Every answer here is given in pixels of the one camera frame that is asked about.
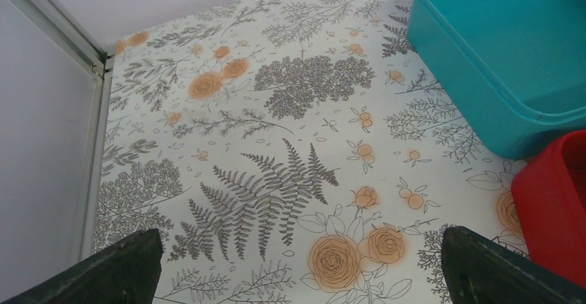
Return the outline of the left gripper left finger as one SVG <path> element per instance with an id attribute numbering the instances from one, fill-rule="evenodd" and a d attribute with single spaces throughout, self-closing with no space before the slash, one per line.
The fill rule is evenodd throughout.
<path id="1" fill-rule="evenodd" d="M 162 255 L 159 230 L 139 230 L 4 302 L 152 303 Z"/>

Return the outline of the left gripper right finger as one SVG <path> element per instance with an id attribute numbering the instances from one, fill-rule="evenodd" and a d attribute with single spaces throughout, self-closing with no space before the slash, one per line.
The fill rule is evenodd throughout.
<path id="1" fill-rule="evenodd" d="M 443 233 L 441 268 L 453 303 L 584 303 L 585 288 L 466 227 Z"/>

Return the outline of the red plastic tray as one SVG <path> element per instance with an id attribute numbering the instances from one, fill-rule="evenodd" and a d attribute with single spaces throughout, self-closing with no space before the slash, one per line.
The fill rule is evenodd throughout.
<path id="1" fill-rule="evenodd" d="M 554 140 L 513 179 L 530 259 L 585 285 L 585 131 Z"/>

